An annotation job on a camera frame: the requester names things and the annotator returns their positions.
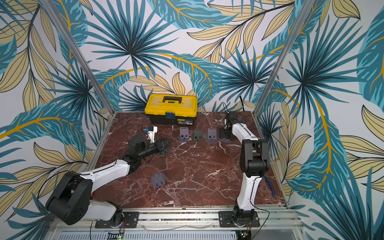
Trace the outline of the dark grey stand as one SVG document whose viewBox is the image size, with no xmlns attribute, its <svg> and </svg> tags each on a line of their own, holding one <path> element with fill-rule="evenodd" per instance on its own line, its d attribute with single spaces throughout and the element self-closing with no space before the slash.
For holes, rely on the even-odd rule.
<svg viewBox="0 0 384 240">
<path fill-rule="evenodd" d="M 203 130 L 202 129 L 194 129 L 192 140 L 195 142 L 200 142 L 203 140 Z"/>
</svg>

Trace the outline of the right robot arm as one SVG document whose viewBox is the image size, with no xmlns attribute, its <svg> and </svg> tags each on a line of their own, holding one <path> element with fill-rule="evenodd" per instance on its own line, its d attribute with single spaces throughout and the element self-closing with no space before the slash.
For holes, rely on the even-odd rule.
<svg viewBox="0 0 384 240">
<path fill-rule="evenodd" d="M 241 121 L 236 112 L 226 112 L 225 125 L 219 130 L 222 141 L 239 140 L 242 144 L 240 168 L 243 173 L 240 194 L 232 215 L 225 220 L 227 226 L 244 227 L 256 221 L 255 198 L 259 184 L 270 169 L 269 145 L 267 140 L 257 137 Z"/>
</svg>

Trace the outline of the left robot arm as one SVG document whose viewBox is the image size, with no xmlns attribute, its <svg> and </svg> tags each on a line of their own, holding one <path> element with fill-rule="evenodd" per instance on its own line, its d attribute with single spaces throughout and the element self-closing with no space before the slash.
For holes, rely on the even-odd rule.
<svg viewBox="0 0 384 240">
<path fill-rule="evenodd" d="M 46 209 L 67 225 L 82 220 L 100 220 L 112 228 L 120 228 L 126 220 L 122 208 L 110 203 L 94 201 L 91 195 L 102 186 L 133 174 L 146 157 L 166 155 L 172 139 L 160 138 L 148 143 L 144 136 L 136 135 L 128 142 L 124 155 L 100 168 L 65 173 L 46 202 Z"/>
</svg>

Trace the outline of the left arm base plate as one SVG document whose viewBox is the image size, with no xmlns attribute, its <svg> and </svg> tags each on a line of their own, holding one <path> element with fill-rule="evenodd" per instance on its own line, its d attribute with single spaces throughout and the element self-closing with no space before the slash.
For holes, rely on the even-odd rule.
<svg viewBox="0 0 384 240">
<path fill-rule="evenodd" d="M 96 229 L 135 229 L 139 220 L 139 212 L 119 212 L 111 220 L 97 220 Z"/>
</svg>

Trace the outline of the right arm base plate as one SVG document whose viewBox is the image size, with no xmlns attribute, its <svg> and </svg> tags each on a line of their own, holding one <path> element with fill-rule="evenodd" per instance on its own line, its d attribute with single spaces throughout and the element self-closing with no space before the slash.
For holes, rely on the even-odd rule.
<svg viewBox="0 0 384 240">
<path fill-rule="evenodd" d="M 220 211 L 219 223 L 221 228 L 259 227 L 260 221 L 257 212 L 250 211 Z"/>
</svg>

